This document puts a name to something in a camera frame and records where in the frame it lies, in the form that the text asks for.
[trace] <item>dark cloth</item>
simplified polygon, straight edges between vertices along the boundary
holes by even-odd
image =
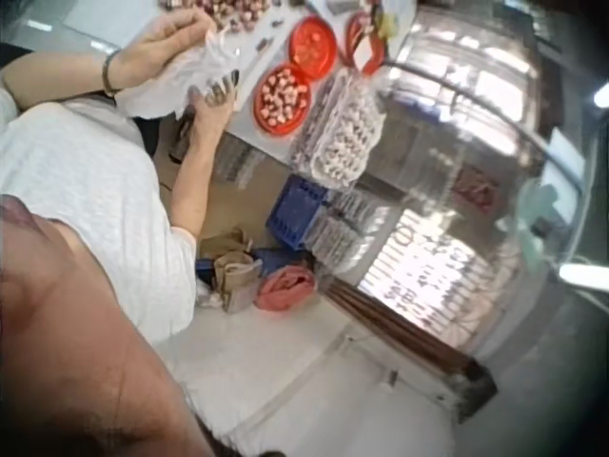
[[[13,60],[30,54],[31,52],[31,50],[25,50],[18,46],[10,45],[9,43],[0,43],[0,69],[8,65]],[[114,100],[108,97],[103,91],[94,92],[91,95],[107,98],[114,103]],[[153,157],[154,153],[156,152],[156,148],[159,145],[159,130],[161,127],[161,120],[148,120],[135,117],[133,118],[133,121],[135,122],[135,125],[137,126],[140,134],[142,135],[142,139],[144,140],[144,149],[150,157]]]

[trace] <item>woman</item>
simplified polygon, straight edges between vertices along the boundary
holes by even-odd
[[[192,317],[195,240],[232,86],[209,103],[195,96],[169,216],[135,127],[74,99],[142,84],[212,28],[180,11],[109,65],[31,54],[1,73],[3,455],[241,455],[191,412],[149,345]]]
[[[138,129],[107,101],[83,94],[143,84],[214,27],[201,10],[181,10],[112,58],[33,53],[0,73],[0,194],[18,197],[52,239],[66,243],[150,343],[193,316],[196,240],[233,90],[227,84],[210,104],[196,96],[168,216]]]

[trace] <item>bracelet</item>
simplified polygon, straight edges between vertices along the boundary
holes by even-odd
[[[115,52],[113,52],[112,54],[110,54],[107,58],[106,58],[106,62],[104,62],[104,67],[102,69],[102,80],[104,82],[104,92],[106,93],[106,95],[108,97],[113,97],[114,95],[116,95],[119,90],[113,89],[112,88],[112,84],[110,83],[110,80],[108,78],[108,72],[110,69],[110,63],[112,62],[112,60],[114,59],[114,57],[117,56],[117,54],[120,52],[121,50],[116,50]]]

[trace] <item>hand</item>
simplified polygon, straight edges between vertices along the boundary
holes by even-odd
[[[135,88],[158,76],[177,55],[203,44],[216,24],[203,10],[176,10],[155,20],[108,69],[113,89]]]
[[[190,101],[196,109],[190,134],[191,145],[200,144],[206,139],[220,139],[235,108],[236,82],[227,76],[223,78],[222,86],[215,85],[205,97],[195,88],[190,91]]]

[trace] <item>floor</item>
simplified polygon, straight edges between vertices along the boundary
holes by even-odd
[[[173,189],[180,169],[180,166],[171,162],[168,157],[176,127],[172,119],[163,122],[159,148],[154,157],[162,185],[161,200],[167,209],[171,202],[169,189]],[[289,170],[285,166],[266,158],[256,168],[246,189],[241,190],[231,183],[213,179],[209,189],[209,206],[202,239],[239,226],[252,238],[256,248],[277,246],[273,236],[266,230],[265,223],[288,175]]]

